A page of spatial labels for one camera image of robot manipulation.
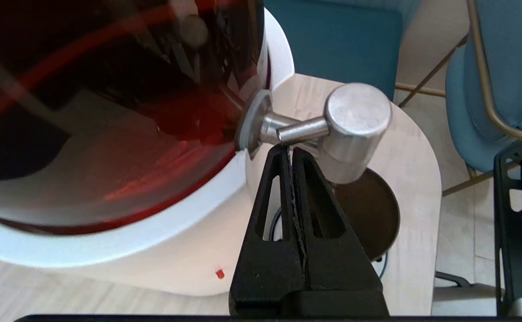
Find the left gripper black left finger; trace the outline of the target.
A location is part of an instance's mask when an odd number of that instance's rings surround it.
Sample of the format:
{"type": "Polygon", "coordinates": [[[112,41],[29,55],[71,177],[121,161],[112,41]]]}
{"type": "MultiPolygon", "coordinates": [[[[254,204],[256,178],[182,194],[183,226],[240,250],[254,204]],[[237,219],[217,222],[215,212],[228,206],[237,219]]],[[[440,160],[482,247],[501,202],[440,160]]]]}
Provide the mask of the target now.
{"type": "Polygon", "coordinates": [[[229,290],[231,314],[282,314],[281,301],[305,288],[298,216],[288,148],[275,145],[267,153],[229,290]],[[282,241],[263,240],[272,183],[279,178],[282,241]]]}

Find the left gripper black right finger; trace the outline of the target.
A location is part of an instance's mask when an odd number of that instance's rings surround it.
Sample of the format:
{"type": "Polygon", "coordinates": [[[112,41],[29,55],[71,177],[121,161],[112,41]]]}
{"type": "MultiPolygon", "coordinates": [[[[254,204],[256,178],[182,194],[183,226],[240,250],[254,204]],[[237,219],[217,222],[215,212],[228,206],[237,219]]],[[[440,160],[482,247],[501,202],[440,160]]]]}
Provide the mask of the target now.
{"type": "Polygon", "coordinates": [[[381,280],[312,154],[295,148],[291,167],[306,285],[313,291],[382,291],[381,280]]]}

